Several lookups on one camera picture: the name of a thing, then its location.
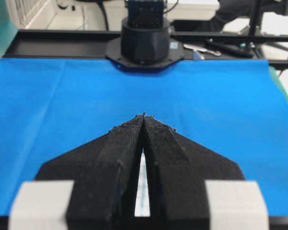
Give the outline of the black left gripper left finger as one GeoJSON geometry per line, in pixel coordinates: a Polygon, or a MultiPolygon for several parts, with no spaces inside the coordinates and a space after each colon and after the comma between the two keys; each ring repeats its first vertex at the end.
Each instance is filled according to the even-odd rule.
{"type": "Polygon", "coordinates": [[[11,230],[109,230],[135,208],[143,115],[45,162],[22,183],[11,230]]]}

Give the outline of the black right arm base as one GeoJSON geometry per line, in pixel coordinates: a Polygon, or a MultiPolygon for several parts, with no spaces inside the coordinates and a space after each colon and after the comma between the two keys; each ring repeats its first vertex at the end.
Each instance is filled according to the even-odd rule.
{"type": "Polygon", "coordinates": [[[182,43],[171,38],[166,0],[127,0],[120,37],[110,40],[106,58],[126,70],[160,71],[184,58],[182,43]]]}

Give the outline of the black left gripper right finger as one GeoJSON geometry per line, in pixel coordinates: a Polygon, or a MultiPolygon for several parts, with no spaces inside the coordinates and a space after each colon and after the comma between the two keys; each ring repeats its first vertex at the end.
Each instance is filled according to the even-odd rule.
{"type": "Polygon", "coordinates": [[[267,230],[258,184],[230,159],[144,118],[151,214],[168,230],[267,230]]]}

